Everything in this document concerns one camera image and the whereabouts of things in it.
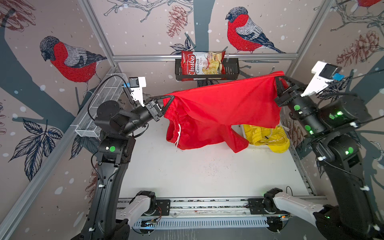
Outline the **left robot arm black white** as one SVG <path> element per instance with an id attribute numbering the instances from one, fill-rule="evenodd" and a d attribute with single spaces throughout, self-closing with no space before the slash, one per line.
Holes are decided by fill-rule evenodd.
<path id="1" fill-rule="evenodd" d="M 102 129 L 104 138 L 91 157 L 98 185 L 85 225 L 75 240 L 127 240 L 131 227 L 142 215 L 158 211 L 156 194 L 140 191 L 123 212 L 123 220 L 116 222 L 123 178 L 138 138 L 134 131 L 148 129 L 152 120 L 159 121 L 174 99 L 173 95 L 152 97 L 129 112 L 112 100 L 98 107 L 95 124 Z"/>

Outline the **red shorts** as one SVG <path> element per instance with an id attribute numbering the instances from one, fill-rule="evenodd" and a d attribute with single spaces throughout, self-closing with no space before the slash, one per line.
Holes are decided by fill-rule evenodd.
<path id="1" fill-rule="evenodd" d="M 235 125 L 268 129 L 280 123 L 276 78 L 278 71 L 260 77 L 173 92 L 165 113 L 170 121 L 166 140 L 181 150 L 192 150 L 225 142 L 238 153 L 249 142 L 235 132 Z"/>

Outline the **yellow shorts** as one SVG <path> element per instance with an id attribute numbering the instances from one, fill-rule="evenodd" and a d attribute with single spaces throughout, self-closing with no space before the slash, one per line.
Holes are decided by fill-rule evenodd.
<path id="1" fill-rule="evenodd" d="M 274 129 L 270 129 L 243 125 L 243 129 L 245 139 L 252 146 L 268 147 L 273 153 L 282 154 L 291 145 L 283 126 L 278 125 Z"/>

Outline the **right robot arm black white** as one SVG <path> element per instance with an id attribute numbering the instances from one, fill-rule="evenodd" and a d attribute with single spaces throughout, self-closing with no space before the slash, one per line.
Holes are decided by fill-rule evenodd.
<path id="1" fill-rule="evenodd" d="M 338 93 L 338 99 L 320 108 L 303 97 L 305 85 L 286 76 L 276 77 L 278 106 L 305 128 L 318 165 L 327 174 L 338 205 L 312 204 L 274 188 L 264 195 L 268 213 L 285 211 L 314 225 L 328 240 L 381 240 L 384 224 L 370 202 L 363 176 L 363 158 L 350 132 L 373 121 L 362 99 Z"/>

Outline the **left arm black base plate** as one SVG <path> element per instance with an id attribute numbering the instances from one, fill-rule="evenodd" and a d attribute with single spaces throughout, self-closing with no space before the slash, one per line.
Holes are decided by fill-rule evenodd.
<path id="1" fill-rule="evenodd" d="M 171 208 L 170 200 L 156 200 L 156 207 L 152 212 L 144 213 L 143 216 L 148 217 L 159 217 L 159 216 L 169 216 Z"/>

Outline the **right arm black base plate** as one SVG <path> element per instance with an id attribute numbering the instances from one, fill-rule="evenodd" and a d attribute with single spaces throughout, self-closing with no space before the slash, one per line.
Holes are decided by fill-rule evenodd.
<path id="1" fill-rule="evenodd" d="M 251 215 L 268 215 L 269 213 L 265 210 L 264 198 L 253 198 L 248 199 L 246 208 L 250 210 Z"/>

